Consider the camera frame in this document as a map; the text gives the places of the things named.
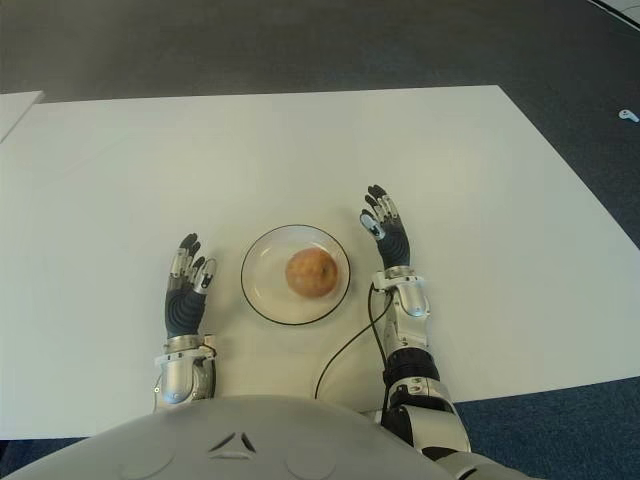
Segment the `blue carpet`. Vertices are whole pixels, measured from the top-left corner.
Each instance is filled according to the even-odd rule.
[[[640,478],[640,377],[458,404],[475,452],[550,480]],[[79,439],[9,442],[0,476]]]

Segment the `black wire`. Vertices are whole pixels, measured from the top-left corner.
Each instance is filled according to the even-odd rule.
[[[313,395],[313,398],[318,398],[318,390],[320,390],[320,383],[322,383],[322,379],[324,378],[324,374],[327,373],[327,370],[329,369],[329,367],[331,366],[331,364],[333,363],[333,361],[338,358],[338,355],[340,355],[342,352],[345,351],[345,349],[351,345],[360,335],[362,335],[364,332],[366,332],[367,330],[369,330],[370,328],[372,328],[377,322],[378,320],[380,320],[382,317],[384,317],[384,314],[387,313],[387,310],[389,310],[389,307],[391,306],[391,297],[389,297],[389,295],[387,295],[387,297],[389,298],[389,303],[387,303],[387,306],[384,307],[384,310],[382,311],[382,313],[380,315],[378,315],[375,320],[372,318],[371,315],[371,291],[373,290],[373,284],[371,285],[371,288],[369,289],[369,297],[368,297],[368,311],[369,311],[369,325],[367,325],[366,327],[364,327],[362,330],[360,330],[358,333],[356,333],[353,337],[351,337],[351,339],[345,343],[342,347],[340,347],[340,349],[333,354],[333,356],[329,359],[329,361],[327,362],[327,364],[324,366],[324,368],[322,369],[322,373],[320,374],[320,378],[318,378],[318,383],[316,383],[316,391]],[[379,341],[379,337],[378,337],[378,332],[376,331],[375,327],[373,328],[373,331],[375,332],[376,335],[376,339]]]
[[[387,369],[387,356],[384,353],[384,348],[382,348],[382,342],[380,341],[380,336],[378,335],[378,330],[376,330],[373,325],[373,314],[371,313],[371,295],[373,294],[373,283],[369,287],[369,296],[367,299],[367,307],[369,309],[369,322],[371,323],[371,329],[373,330],[373,335],[376,337],[376,343],[378,344],[378,350],[380,350],[380,356],[382,357],[382,364],[384,365],[384,369]],[[384,399],[382,400],[382,412],[380,414],[380,423],[384,425],[384,419],[387,416],[387,403],[389,401],[389,387],[385,384],[384,386]]]
[[[382,364],[384,365],[385,370],[387,369],[387,356],[384,354],[384,348],[382,348],[382,342],[380,341],[380,335],[378,335],[378,331],[373,326],[373,313],[371,313],[371,295],[373,295],[373,283],[369,287],[369,295],[367,296],[367,310],[369,312],[369,324],[371,330],[373,331],[374,337],[376,337],[376,343],[378,344],[378,350],[380,350],[380,356],[382,357]]]

